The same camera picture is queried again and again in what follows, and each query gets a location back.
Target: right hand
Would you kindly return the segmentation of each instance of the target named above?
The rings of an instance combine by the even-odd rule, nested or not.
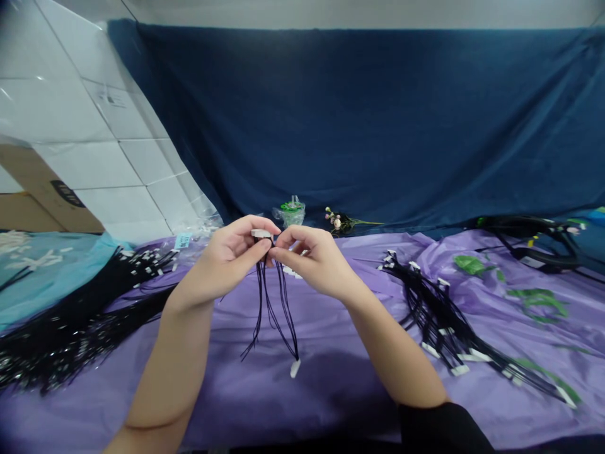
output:
[[[292,268],[319,293],[342,302],[350,301],[366,287],[326,230],[290,226],[279,235],[269,257]]]

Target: dark blue fabric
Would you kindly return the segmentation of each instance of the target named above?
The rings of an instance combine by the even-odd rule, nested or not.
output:
[[[109,34],[225,222],[297,194],[386,228],[605,204],[605,30]]]

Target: green object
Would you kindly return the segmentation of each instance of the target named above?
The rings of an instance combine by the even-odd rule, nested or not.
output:
[[[304,203],[298,199],[297,195],[293,195],[291,201],[283,203],[280,209],[273,208],[272,212],[275,219],[284,220],[285,228],[291,225],[301,225],[304,221]]]
[[[572,401],[578,405],[582,403],[582,399],[580,399],[580,396],[578,395],[578,393],[567,383],[565,383],[559,376],[556,376],[555,374],[553,374],[552,372],[547,371],[546,369],[544,369],[543,367],[538,366],[536,363],[525,359],[525,358],[517,358],[517,362],[527,368],[527,369],[531,369],[531,370],[535,370],[538,372],[542,372],[544,375],[546,375],[547,377],[549,377],[551,380],[553,380],[553,382],[555,382],[555,384],[560,387],[563,388],[563,390],[567,393],[567,395],[570,397],[570,399],[572,399]]]
[[[293,195],[292,200],[290,202],[283,203],[280,208],[282,211],[295,213],[301,209],[304,209],[304,204],[298,200],[297,196]]]
[[[562,349],[566,349],[566,350],[577,351],[577,352],[580,352],[580,353],[584,353],[584,354],[589,354],[591,356],[595,356],[594,353],[592,353],[590,350],[583,349],[581,347],[569,346],[569,345],[565,345],[565,344],[553,344],[553,347],[555,347],[555,348],[562,348]]]
[[[481,277],[486,271],[485,265],[483,265],[481,260],[471,255],[458,255],[454,258],[454,263],[471,276]]]
[[[507,294],[523,300],[523,313],[532,320],[539,323],[558,323],[560,319],[555,317],[567,318],[569,312],[564,305],[566,301],[558,301],[555,294],[547,289],[526,289],[526,290],[508,290]],[[546,306],[556,310],[557,313],[545,317],[535,315],[531,312],[532,306]]]

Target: wall tile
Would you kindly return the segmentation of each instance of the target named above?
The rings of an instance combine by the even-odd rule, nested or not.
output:
[[[142,93],[83,81],[117,139],[166,139],[168,133]]]
[[[140,93],[100,25],[52,0],[37,2],[83,78]]]
[[[158,181],[147,189],[173,231],[196,221],[197,214],[177,177]]]
[[[575,28],[602,0],[168,0],[141,2],[139,21],[226,28]]]
[[[38,154],[72,189],[140,186],[117,141],[35,144]]]
[[[149,241],[173,236],[165,220],[140,221],[104,225],[105,230],[118,241],[140,245]]]
[[[79,189],[75,193],[118,240],[140,244],[172,235],[145,186]]]
[[[146,185],[187,171],[170,139],[123,140],[120,146]]]
[[[134,19],[122,0],[55,0],[78,16],[97,22],[111,19]]]
[[[103,225],[164,219],[145,186],[80,189],[75,193]]]
[[[76,75],[34,0],[10,0],[8,3],[3,9],[0,79]]]
[[[114,138],[79,78],[0,80],[0,134],[42,143]]]
[[[183,173],[182,175],[179,175],[177,179],[178,182],[181,183],[181,186],[190,201],[199,199],[204,194],[191,176],[191,173]]]

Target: clear plastic bag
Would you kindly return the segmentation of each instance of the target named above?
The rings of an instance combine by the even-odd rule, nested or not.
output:
[[[302,225],[304,221],[304,203],[293,195],[290,202],[286,202],[280,208],[273,208],[273,217],[284,221],[284,228],[291,225]]]

